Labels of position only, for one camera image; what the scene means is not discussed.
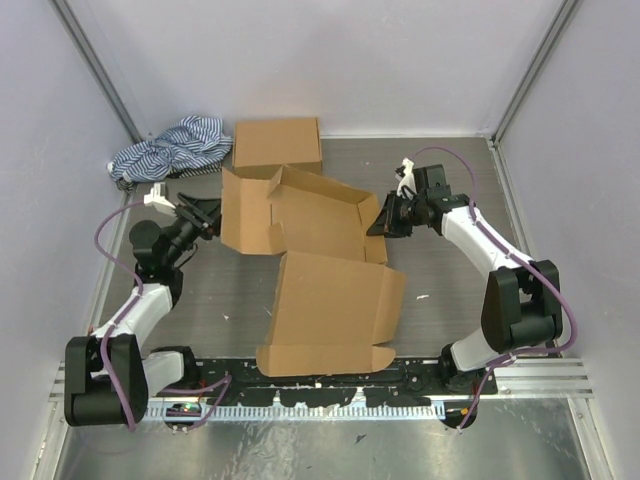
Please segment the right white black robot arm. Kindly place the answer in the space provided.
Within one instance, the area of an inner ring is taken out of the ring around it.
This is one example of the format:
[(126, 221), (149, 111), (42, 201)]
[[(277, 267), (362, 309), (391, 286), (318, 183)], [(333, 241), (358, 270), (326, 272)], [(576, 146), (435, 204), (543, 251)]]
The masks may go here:
[(406, 238), (426, 226), (464, 253), (486, 282), (479, 328), (446, 345), (438, 358), (447, 392), (462, 394), (475, 373), (501, 356), (561, 335), (559, 272), (552, 262), (534, 261), (507, 242), (467, 195), (453, 194), (442, 165), (417, 168), (404, 159), (396, 178), (368, 235)]

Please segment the brown cardboard box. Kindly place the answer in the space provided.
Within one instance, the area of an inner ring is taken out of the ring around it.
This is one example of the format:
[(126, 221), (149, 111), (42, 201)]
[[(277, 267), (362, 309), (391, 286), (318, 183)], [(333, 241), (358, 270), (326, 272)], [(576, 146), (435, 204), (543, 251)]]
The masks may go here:
[(235, 126), (232, 170), (242, 178), (270, 179), (281, 166), (321, 174), (317, 117), (239, 121)]

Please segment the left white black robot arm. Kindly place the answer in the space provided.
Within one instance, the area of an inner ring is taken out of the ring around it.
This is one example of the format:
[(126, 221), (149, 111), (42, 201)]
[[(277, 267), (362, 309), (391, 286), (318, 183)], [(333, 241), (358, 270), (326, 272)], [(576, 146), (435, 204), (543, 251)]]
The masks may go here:
[(172, 203), (154, 184), (142, 201), (172, 217), (169, 226), (152, 220), (129, 231), (135, 258), (134, 285), (125, 303), (102, 326), (69, 340), (65, 348), (64, 416), (73, 427), (124, 424), (134, 429), (157, 394), (204, 393), (191, 348), (162, 347), (148, 357), (141, 348), (159, 321), (177, 305), (181, 267), (198, 240), (221, 231), (222, 202), (179, 194)]

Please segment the brown cardboard blanks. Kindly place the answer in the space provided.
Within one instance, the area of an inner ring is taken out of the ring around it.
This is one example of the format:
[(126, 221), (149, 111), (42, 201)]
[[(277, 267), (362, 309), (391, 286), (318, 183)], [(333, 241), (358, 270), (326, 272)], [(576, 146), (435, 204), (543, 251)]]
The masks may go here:
[(368, 374), (389, 367), (406, 276), (384, 238), (367, 235), (377, 196), (290, 166), (268, 179), (222, 174), (220, 239), (277, 255), (271, 325), (256, 349), (268, 377)]

